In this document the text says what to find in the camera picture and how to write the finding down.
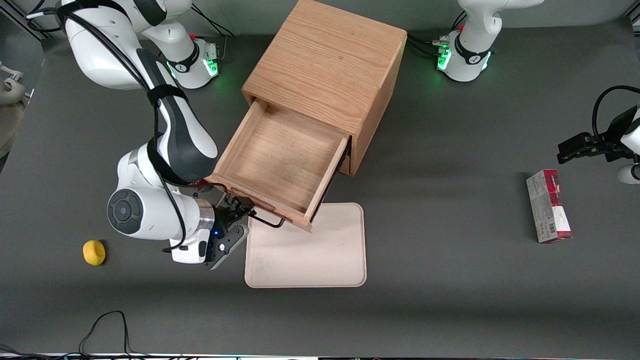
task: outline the black cable on table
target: black cable on table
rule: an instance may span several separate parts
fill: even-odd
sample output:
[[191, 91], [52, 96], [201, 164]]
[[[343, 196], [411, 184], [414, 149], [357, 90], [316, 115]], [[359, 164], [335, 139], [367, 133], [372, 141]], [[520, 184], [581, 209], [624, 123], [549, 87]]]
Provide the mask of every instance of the black cable on table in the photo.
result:
[[198, 15], [202, 16], [206, 21], [209, 22], [209, 24], [211, 24], [211, 26], [213, 26], [214, 28], [216, 28], [216, 30], [218, 30], [218, 33], [220, 33], [220, 35], [222, 36], [226, 36], [224, 35], [219, 29], [218, 27], [220, 27], [221, 29], [225, 30], [227, 33], [229, 33], [229, 35], [231, 35], [232, 37], [234, 37], [235, 35], [231, 32], [231, 30], [225, 28], [224, 26], [218, 24], [217, 22], [211, 20], [208, 16], [206, 16], [204, 14], [204, 12], [202, 12], [202, 10], [198, 7], [198, 5], [196, 4], [192, 4], [191, 9], [193, 11], [195, 11]]

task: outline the wooden cabinet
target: wooden cabinet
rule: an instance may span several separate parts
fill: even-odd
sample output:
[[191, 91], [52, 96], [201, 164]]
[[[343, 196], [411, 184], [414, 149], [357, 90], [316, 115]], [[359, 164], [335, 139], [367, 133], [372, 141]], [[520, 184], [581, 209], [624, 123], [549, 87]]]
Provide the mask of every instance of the wooden cabinet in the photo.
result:
[[249, 112], [207, 178], [311, 231], [354, 176], [396, 83], [406, 31], [300, 0], [244, 83]]

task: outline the wooden drawer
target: wooden drawer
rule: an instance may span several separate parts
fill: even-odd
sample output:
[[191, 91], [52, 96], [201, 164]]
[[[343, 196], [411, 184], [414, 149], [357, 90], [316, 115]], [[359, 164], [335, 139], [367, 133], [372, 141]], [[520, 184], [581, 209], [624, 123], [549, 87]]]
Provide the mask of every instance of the wooden drawer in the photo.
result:
[[340, 129], [256, 99], [206, 180], [311, 231], [348, 143]]

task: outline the beige tray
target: beige tray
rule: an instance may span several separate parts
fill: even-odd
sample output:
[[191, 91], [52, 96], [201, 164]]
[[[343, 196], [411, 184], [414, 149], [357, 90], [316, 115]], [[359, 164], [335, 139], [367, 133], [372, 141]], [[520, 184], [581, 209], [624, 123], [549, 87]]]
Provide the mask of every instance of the beige tray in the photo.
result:
[[[278, 222], [267, 211], [258, 216]], [[322, 204], [313, 233], [249, 219], [244, 281], [252, 288], [340, 288], [367, 279], [364, 214], [353, 202]]]

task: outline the gray table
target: gray table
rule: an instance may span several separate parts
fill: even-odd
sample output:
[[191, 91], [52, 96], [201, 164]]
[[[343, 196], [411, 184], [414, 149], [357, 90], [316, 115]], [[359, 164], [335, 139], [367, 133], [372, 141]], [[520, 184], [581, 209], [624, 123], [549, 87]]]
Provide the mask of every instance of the gray table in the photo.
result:
[[[188, 91], [221, 149], [269, 40], [232, 39], [222, 76]], [[640, 357], [640, 188], [617, 182], [622, 163], [556, 163], [557, 143], [589, 130], [602, 90], [640, 84], [630, 24], [506, 29], [496, 47], [466, 84], [407, 49], [358, 175], [333, 182], [326, 201], [365, 209], [367, 282], [253, 290], [244, 246], [205, 272], [171, 261], [165, 243], [111, 229], [116, 164], [149, 139], [151, 107], [142, 91], [92, 83], [64, 41], [46, 42], [0, 176], [0, 341], [66, 352], [98, 315], [121, 309], [141, 352]], [[601, 127], [636, 101], [611, 95]], [[559, 169], [574, 231], [553, 245], [534, 239], [524, 183], [542, 168]], [[89, 239], [107, 240], [106, 266], [84, 262]], [[121, 334], [107, 318], [88, 350], [119, 352]]]

